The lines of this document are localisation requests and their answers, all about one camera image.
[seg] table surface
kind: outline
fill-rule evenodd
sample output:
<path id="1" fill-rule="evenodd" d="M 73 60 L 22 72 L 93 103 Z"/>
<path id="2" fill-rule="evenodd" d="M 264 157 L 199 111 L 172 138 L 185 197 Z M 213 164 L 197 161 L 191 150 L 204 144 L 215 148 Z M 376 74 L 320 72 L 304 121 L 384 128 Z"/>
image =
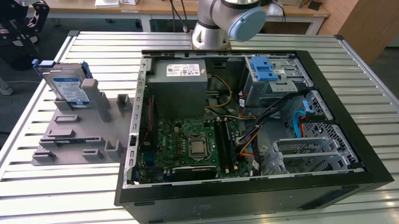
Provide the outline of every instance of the table surface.
<path id="1" fill-rule="evenodd" d="M 183 7 L 179 0 L 175 1 L 175 7 L 183 14 Z M 197 1 L 184 0 L 185 12 L 188 15 L 197 14 Z M 140 14 L 171 14 L 171 3 L 168 0 L 140 0 L 137 5 L 120 4 L 118 8 L 94 8 L 94 0 L 46 0 L 53 13 L 140 13 Z M 285 15 L 288 17 L 329 17 L 329 12 L 321 6 L 317 11 L 307 7 L 284 5 Z"/>
<path id="2" fill-rule="evenodd" d="M 257 35 L 231 42 L 232 49 L 307 50 L 343 101 L 393 178 L 399 179 L 397 100 L 343 42 L 332 36 Z M 80 32 L 68 37 L 56 61 L 85 60 L 108 97 L 135 96 L 143 49 L 189 49 L 189 36 L 176 33 Z M 8 224 L 130 224 L 113 205 L 117 163 L 30 165 L 38 139 L 56 106 L 44 82 L 0 151 L 0 220 Z M 231 217 L 229 223 L 399 223 L 399 182 L 359 193 L 321 210 Z"/>

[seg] table leg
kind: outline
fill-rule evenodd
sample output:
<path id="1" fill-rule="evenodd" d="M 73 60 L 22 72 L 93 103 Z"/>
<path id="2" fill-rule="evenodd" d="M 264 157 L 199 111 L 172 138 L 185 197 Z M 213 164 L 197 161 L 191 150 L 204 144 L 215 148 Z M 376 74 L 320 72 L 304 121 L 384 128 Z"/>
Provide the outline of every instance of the table leg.
<path id="1" fill-rule="evenodd" d="M 324 21 L 324 17 L 313 17 L 313 21 L 309 25 L 309 28 L 305 31 L 305 35 L 317 35 L 323 21 Z"/>
<path id="2" fill-rule="evenodd" d="M 140 15 L 140 20 L 141 20 L 141 26 L 143 26 L 143 32 L 151 32 L 151 15 Z"/>
<path id="3" fill-rule="evenodd" d="M 9 87 L 9 85 L 5 83 L 5 81 L 2 80 L 2 78 L 0 78 L 0 93 L 4 96 L 9 96 L 12 94 L 13 90 Z"/>

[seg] sticker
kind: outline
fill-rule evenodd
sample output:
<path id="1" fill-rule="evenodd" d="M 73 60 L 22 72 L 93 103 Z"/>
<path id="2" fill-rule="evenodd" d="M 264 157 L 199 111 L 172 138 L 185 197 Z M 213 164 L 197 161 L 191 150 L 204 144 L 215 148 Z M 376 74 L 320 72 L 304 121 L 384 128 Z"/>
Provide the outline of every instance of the sticker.
<path id="1" fill-rule="evenodd" d="M 264 153 L 265 151 L 267 151 L 267 146 L 263 145 L 263 146 L 260 147 L 260 149 L 259 149 L 259 152 Z"/>
<path id="2" fill-rule="evenodd" d="M 239 106 L 245 107 L 245 100 L 244 99 L 239 99 Z"/>
<path id="3" fill-rule="evenodd" d="M 283 73 L 283 74 L 285 74 L 284 69 L 276 69 L 275 73 Z"/>
<path id="4" fill-rule="evenodd" d="M 252 167 L 259 170 L 259 163 L 255 160 L 252 161 Z"/>
<path id="5" fill-rule="evenodd" d="M 69 141 L 54 141 L 54 143 L 70 143 Z"/>
<path id="6" fill-rule="evenodd" d="M 169 64 L 167 76 L 200 76 L 199 64 Z"/>
<path id="7" fill-rule="evenodd" d="M 139 13 L 137 10 L 120 10 L 121 13 Z"/>
<path id="8" fill-rule="evenodd" d="M 88 97 L 81 89 L 77 78 L 53 78 L 57 91 L 65 98 L 65 101 L 73 105 L 86 105 Z"/>

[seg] ram slot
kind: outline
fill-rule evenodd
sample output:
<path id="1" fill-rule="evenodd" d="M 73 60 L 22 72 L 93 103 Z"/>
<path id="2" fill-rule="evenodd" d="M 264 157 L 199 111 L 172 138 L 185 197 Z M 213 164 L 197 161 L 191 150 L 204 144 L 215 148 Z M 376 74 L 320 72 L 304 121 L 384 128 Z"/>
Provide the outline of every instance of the ram slot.
<path id="1" fill-rule="evenodd" d="M 217 154 L 219 154 L 219 164 L 220 170 L 225 173 L 229 173 L 229 170 L 233 169 L 233 163 L 231 159 L 231 150 L 228 144 L 228 129 L 225 125 L 225 121 L 215 120 L 215 135 L 216 135 L 216 146 L 217 146 Z"/>

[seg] floor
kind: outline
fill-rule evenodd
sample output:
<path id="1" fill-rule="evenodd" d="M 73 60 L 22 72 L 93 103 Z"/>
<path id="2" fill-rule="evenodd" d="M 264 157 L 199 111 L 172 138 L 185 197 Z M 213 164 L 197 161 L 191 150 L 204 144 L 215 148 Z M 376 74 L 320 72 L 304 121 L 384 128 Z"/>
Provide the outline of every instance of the floor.
<path id="1" fill-rule="evenodd" d="M 42 33 L 40 34 L 38 51 L 41 59 L 53 59 L 58 48 L 64 42 L 69 30 L 84 31 L 141 31 L 135 20 L 113 20 L 108 23 L 101 19 L 62 19 L 61 26 L 54 27 L 54 22 L 48 20 Z M 153 24 L 157 27 L 165 28 L 165 24 Z M 379 58 L 371 65 L 387 87 L 399 97 L 399 48 L 385 48 Z M 18 117 L 25 109 L 28 101 L 38 85 L 40 78 L 33 70 L 14 71 L 0 58 L 0 74 L 6 82 L 29 81 L 9 83 L 13 89 L 10 96 L 0 95 L 0 132 L 10 132 L 18 120 Z M 6 135 L 0 134 L 0 147 L 6 140 Z"/>

